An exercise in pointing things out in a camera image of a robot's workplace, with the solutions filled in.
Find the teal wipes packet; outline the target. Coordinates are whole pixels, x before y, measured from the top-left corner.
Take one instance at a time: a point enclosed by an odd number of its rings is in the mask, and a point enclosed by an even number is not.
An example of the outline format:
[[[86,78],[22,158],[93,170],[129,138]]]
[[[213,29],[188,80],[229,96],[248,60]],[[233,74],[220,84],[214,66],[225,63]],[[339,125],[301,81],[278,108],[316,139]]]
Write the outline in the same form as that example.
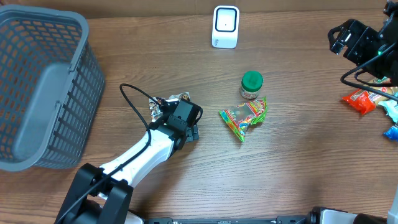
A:
[[[397,123],[398,113],[396,100],[380,101],[378,105],[385,109],[386,114],[393,120],[394,123]]]

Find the blue packet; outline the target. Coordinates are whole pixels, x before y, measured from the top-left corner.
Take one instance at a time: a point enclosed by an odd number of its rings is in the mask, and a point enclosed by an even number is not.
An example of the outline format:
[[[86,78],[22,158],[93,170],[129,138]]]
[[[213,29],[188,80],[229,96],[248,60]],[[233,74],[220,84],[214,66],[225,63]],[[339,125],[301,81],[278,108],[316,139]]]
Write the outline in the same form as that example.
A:
[[[397,124],[391,126],[385,133],[384,136],[391,141],[398,141],[398,126]]]

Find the white brown cookie bag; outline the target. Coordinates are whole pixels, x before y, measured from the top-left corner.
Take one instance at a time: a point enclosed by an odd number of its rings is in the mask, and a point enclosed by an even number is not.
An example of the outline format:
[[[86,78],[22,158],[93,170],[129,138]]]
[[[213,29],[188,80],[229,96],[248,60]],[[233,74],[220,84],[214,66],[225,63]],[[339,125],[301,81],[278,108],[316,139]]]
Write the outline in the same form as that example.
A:
[[[149,109],[151,121],[155,122],[158,118],[160,118],[164,113],[166,113],[170,107],[176,106],[176,101],[180,101],[181,99],[185,99],[187,101],[191,100],[189,92],[183,92],[177,95],[171,95],[168,98],[163,97],[153,97],[152,100],[149,100]]]

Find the green candy bag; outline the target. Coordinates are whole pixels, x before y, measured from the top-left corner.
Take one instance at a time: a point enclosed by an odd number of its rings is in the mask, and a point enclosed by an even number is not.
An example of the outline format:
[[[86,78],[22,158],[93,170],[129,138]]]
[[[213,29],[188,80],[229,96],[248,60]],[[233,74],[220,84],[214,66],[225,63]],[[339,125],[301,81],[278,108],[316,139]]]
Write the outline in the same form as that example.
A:
[[[262,123],[265,120],[267,109],[267,98],[264,96],[238,106],[219,110],[219,114],[238,139],[244,142],[248,127]]]

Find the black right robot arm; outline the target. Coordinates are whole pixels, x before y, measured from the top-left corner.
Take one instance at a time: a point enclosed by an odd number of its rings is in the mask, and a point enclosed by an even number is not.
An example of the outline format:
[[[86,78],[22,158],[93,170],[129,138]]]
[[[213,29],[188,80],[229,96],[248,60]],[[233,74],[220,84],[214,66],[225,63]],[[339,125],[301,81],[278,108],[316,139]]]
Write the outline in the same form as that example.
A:
[[[397,3],[388,1],[384,14],[387,19],[380,30],[349,19],[330,29],[328,41],[331,52],[342,53],[356,65],[340,78],[341,83],[356,89],[343,100],[361,114],[381,106],[396,123]]]

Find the orange pasta packet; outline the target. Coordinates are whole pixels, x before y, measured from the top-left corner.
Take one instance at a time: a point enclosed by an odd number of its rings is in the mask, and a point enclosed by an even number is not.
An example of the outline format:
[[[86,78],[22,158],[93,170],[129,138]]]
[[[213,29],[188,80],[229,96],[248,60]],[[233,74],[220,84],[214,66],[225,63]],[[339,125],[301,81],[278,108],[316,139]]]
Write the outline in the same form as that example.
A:
[[[390,79],[387,77],[380,79],[373,78],[372,80],[368,81],[369,83],[375,84],[385,84],[391,83]],[[372,87],[373,89],[382,91],[388,94],[395,94],[397,93],[397,87]],[[350,106],[352,106],[356,111],[360,112],[362,115],[376,109],[378,103],[380,101],[387,101],[388,98],[385,96],[377,95],[373,92],[357,89],[349,95],[342,97],[342,100],[347,102]]]

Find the green capped bottle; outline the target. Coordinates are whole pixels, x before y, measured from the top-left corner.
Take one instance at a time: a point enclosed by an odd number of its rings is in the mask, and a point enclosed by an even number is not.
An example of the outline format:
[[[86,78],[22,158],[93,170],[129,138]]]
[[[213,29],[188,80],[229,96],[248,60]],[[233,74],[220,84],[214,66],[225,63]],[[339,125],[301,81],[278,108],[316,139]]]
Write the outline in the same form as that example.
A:
[[[263,77],[257,71],[246,72],[241,80],[240,94],[248,100],[258,97],[259,91],[262,88]]]

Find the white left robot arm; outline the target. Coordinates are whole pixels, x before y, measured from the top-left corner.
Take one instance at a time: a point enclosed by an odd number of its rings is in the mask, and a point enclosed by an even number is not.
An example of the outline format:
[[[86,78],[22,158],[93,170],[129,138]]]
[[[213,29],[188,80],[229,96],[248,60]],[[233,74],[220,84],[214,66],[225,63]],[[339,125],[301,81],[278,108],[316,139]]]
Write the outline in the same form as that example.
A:
[[[81,166],[68,190],[56,223],[143,223],[129,210],[137,184],[157,165],[180,150],[203,110],[180,100],[151,123],[142,139],[124,154],[100,167]]]

